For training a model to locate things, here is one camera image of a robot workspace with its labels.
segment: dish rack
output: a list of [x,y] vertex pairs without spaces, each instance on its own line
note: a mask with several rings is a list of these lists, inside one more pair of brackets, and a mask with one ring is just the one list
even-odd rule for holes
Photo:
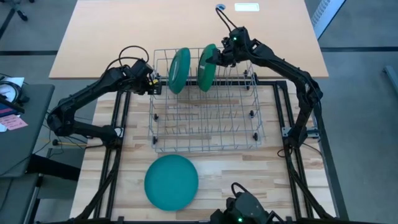
[[154,73],[162,94],[150,96],[149,139],[156,152],[208,152],[257,149],[265,141],[257,92],[257,75],[250,62],[216,68],[213,86],[197,86],[203,48],[192,48],[190,73],[184,89],[172,93],[169,68],[178,49],[154,51]]

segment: table leg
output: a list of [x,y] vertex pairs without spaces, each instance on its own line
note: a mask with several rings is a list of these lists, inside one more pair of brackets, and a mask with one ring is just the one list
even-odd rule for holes
[[30,157],[30,162],[26,169],[26,173],[47,174],[55,177],[61,177],[63,179],[77,181],[79,179],[80,169],[33,154]]

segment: black aluminum frame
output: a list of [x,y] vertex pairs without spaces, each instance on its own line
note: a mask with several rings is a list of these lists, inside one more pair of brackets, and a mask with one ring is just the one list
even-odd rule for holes
[[[283,115],[282,104],[281,104],[281,100],[280,100],[280,94],[279,94],[279,89],[282,90],[284,101],[285,101],[285,106],[286,106],[286,111],[287,111],[287,116],[288,116],[288,120],[289,120],[289,126],[292,127],[294,125],[294,116],[293,116],[293,112],[292,112],[292,106],[290,104],[289,92],[287,89],[287,82],[284,80],[281,80],[281,81],[262,81],[262,80],[260,80],[260,81],[257,81],[256,83],[257,83],[257,86],[272,86],[273,87],[281,133],[282,133],[282,128],[286,127],[285,122],[284,122],[284,115]],[[122,95],[121,91],[119,91],[118,94],[116,95],[116,101],[115,101],[115,105],[114,105],[113,117],[112,117],[112,122],[111,122],[111,125],[113,127],[116,127],[116,123],[118,120],[118,112],[119,112],[119,107],[120,107],[121,95]],[[123,108],[123,117],[122,117],[122,121],[121,121],[122,128],[126,127],[129,101],[130,101],[130,92],[127,92],[126,100],[124,102],[124,108]],[[318,107],[314,108],[314,114],[320,115],[320,109]],[[323,120],[322,120],[321,116],[319,116],[318,122],[322,122],[322,124],[323,124]],[[321,139],[320,139],[321,149],[322,149],[322,152],[324,155],[324,158],[323,158],[324,164],[326,164],[326,171],[328,174],[328,180],[329,180],[329,186],[330,186],[332,198],[334,199],[336,214],[341,219],[348,220],[348,214],[346,211],[343,194],[341,192],[340,184],[338,181],[335,165],[333,162],[333,157],[331,155],[330,145],[328,143],[326,131],[324,128],[321,128],[321,127],[320,127],[320,136],[321,136]],[[284,142],[286,139],[287,138],[283,137],[283,135],[282,135],[282,141]],[[99,181],[99,186],[101,186],[105,182],[105,179],[107,178],[106,174],[107,174],[108,168],[109,168],[109,160],[110,160],[111,151],[112,151],[112,149],[107,149],[105,152],[105,157],[104,157],[104,162],[103,162],[103,170],[101,172],[101,179]],[[295,154],[295,157],[297,160],[298,177],[296,177],[296,178],[299,178],[301,180],[303,186],[305,188],[307,188],[307,180],[305,177],[304,165],[303,165],[300,149],[295,148],[295,149],[293,149],[293,151],[294,151],[294,154]],[[121,149],[118,149],[116,151],[116,156],[115,156],[115,162],[118,163],[118,166],[116,169],[116,175],[115,175],[114,179],[112,180],[112,183],[110,186],[108,203],[106,206],[105,218],[108,218],[108,219],[110,219],[111,215],[112,215],[114,195],[116,193],[116,181],[117,181],[117,176],[118,176],[120,158],[121,158]],[[289,167],[293,167],[293,169],[294,169],[291,153],[289,153],[289,149],[287,149],[287,148],[285,148],[285,160],[286,160],[288,170],[289,170]],[[297,186],[296,186],[297,182],[295,181],[294,177],[292,177],[292,176],[293,175],[291,175],[289,173],[290,191],[292,193],[295,217],[296,217],[296,219],[298,219],[298,218],[302,217],[302,214],[301,214],[301,209],[300,209],[300,204],[299,204],[299,196],[297,193]],[[313,218],[313,210],[312,210],[312,206],[311,206],[311,201],[313,201],[314,198],[304,197],[304,200],[305,200],[305,208],[306,208],[306,212],[307,212],[307,217]],[[102,199],[96,204],[94,217],[93,217],[94,219],[99,218],[101,204],[102,204]],[[196,221],[192,221],[192,222],[135,222],[135,221],[132,221],[132,222],[128,222],[128,223],[198,223],[198,222],[196,222]]]

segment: light wood tabletop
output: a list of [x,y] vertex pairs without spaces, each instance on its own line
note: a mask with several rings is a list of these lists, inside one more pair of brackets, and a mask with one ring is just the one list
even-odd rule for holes
[[[242,87],[233,88],[234,91],[238,91]],[[259,105],[264,123],[265,141],[258,149],[251,151],[180,153],[190,159],[197,169],[199,189],[193,202],[177,212],[159,210],[146,197],[144,191],[146,171],[158,157],[165,154],[156,153],[151,146],[148,135],[149,96],[131,95],[112,219],[124,216],[125,220],[208,220],[217,208],[225,209],[226,198],[232,197],[230,185],[233,182],[245,186],[269,212],[274,210],[283,218],[294,217],[285,159],[277,156],[277,151],[282,149],[282,136],[274,92],[271,86],[258,86],[257,89],[261,96]],[[296,117],[299,112],[298,100],[292,92],[294,90],[290,89],[290,101]],[[107,93],[98,99],[93,124],[98,126],[110,124],[115,97],[115,93]],[[308,126],[313,126],[312,120],[308,122]],[[319,149],[317,140],[308,139],[305,142]],[[89,145],[97,144],[101,142],[95,139],[89,142]],[[86,150],[71,217],[76,217],[83,211],[97,191],[104,152],[103,147]],[[335,215],[322,156],[308,146],[302,146],[301,153],[310,191],[328,213]],[[301,191],[298,190],[298,194],[302,213],[305,213]],[[106,208],[107,194],[104,198],[102,217]]]
[[[235,11],[238,2],[259,3],[259,11]],[[220,3],[237,26],[247,27],[252,39],[268,45],[276,55],[312,77],[328,77],[304,0]],[[50,78],[98,78],[128,45],[147,49],[151,65],[155,49],[205,47],[211,43],[221,46],[228,29],[215,12],[216,4],[212,0],[78,1]],[[125,53],[145,58],[137,49]],[[268,68],[255,70],[259,78],[281,78]]]

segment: pink sticky note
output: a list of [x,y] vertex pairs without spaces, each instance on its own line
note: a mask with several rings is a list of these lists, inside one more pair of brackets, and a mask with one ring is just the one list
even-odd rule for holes
[[14,114],[0,118],[0,123],[10,130],[27,126],[27,123],[25,123],[25,121],[18,118],[18,116]]

